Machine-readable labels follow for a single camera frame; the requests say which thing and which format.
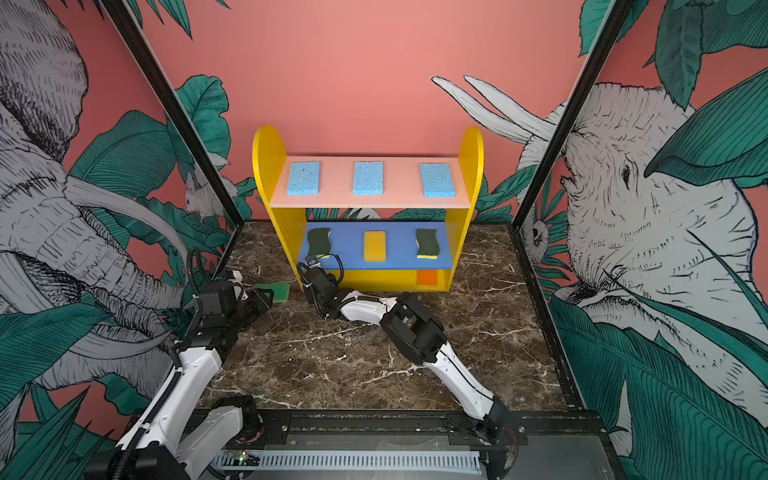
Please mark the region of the orange yellow sponge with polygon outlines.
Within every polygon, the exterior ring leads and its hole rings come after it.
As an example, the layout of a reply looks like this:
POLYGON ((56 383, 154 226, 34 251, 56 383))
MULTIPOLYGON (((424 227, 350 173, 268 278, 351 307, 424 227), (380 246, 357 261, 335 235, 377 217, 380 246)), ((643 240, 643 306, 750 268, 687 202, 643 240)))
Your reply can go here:
POLYGON ((436 270, 418 270, 417 285, 419 287, 434 287, 439 283, 436 270))

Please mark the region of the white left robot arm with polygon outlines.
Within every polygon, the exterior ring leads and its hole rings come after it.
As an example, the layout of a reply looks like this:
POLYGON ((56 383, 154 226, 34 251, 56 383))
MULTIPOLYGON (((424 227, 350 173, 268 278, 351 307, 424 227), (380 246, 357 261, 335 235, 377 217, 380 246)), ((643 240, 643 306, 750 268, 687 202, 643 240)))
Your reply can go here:
POLYGON ((196 427, 187 425, 240 333, 269 312, 274 296, 233 280, 194 294, 194 315, 168 377, 114 450, 91 458, 84 478, 197 479, 230 441, 259 440, 266 422, 247 394, 218 400, 196 427))

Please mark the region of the bright green sponge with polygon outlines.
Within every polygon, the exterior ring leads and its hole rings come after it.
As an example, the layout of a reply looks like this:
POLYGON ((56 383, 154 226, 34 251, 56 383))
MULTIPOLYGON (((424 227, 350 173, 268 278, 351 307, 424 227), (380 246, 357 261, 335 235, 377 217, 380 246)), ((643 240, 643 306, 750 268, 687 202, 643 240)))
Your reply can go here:
POLYGON ((282 304, 288 300, 290 293, 290 284, 287 282, 273 283, 269 285, 269 289, 273 292, 272 302, 274 304, 282 304))

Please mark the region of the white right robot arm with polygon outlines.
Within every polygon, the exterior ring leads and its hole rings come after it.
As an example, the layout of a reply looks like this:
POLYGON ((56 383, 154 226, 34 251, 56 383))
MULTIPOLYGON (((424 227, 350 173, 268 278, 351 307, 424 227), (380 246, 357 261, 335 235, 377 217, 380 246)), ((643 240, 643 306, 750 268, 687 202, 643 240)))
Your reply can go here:
POLYGON ((411 363, 430 370, 471 420, 471 431, 489 445, 523 445, 525 433, 503 400, 470 372, 450 344, 443 324, 417 295, 380 297, 343 288, 341 280, 317 263, 299 263, 308 303, 326 320, 380 327, 411 363))

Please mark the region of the dark green sponge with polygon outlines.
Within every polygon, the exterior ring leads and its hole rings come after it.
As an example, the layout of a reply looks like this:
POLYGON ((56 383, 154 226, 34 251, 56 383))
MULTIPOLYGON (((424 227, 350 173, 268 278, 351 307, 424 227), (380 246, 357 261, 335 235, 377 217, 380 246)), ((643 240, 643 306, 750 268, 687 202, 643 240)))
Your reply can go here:
POLYGON ((418 259, 437 260, 439 258, 441 250, 436 229, 417 229, 416 244, 418 259))
POLYGON ((307 234, 308 257, 320 259, 331 255, 330 233, 331 230, 328 227, 318 227, 309 230, 307 234))

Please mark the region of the blue sponge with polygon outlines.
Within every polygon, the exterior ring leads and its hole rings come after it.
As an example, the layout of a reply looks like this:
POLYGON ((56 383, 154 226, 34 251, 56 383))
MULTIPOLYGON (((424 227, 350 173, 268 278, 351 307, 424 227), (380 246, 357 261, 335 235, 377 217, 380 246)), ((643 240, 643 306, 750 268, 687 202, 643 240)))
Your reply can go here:
POLYGON ((454 198, 456 196, 456 188, 449 164, 423 163, 419 165, 419 171, 425 198, 454 198))
POLYGON ((293 162, 286 186, 288 196, 316 195, 319 193, 319 161, 293 162))
POLYGON ((382 162, 356 162, 354 165, 353 194, 360 196, 382 195, 384 190, 383 171, 382 162))

